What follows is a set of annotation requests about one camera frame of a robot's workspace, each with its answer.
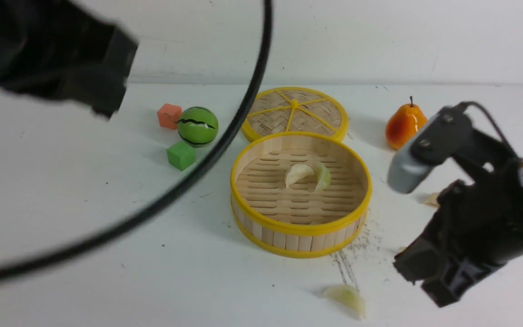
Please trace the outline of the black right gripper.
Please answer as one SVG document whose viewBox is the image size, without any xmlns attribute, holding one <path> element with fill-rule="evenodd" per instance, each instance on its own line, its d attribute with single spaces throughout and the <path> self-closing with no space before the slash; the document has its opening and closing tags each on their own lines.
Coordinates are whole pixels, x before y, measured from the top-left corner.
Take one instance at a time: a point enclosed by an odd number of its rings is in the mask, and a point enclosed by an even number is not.
<svg viewBox="0 0 523 327">
<path fill-rule="evenodd" d="M 445 307 L 523 255 L 523 160 L 472 185 L 457 180 L 438 202 L 423 232 L 395 256 L 394 268 Z"/>
</svg>

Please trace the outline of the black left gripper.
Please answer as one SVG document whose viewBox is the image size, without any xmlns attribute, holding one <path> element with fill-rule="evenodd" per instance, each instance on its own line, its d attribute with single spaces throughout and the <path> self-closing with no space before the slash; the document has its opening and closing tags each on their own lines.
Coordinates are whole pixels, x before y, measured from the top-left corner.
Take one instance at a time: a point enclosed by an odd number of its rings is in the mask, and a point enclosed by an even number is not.
<svg viewBox="0 0 523 327">
<path fill-rule="evenodd" d="M 0 0 L 0 89 L 75 101 L 106 119 L 125 96 L 139 41 L 72 0 Z"/>
</svg>

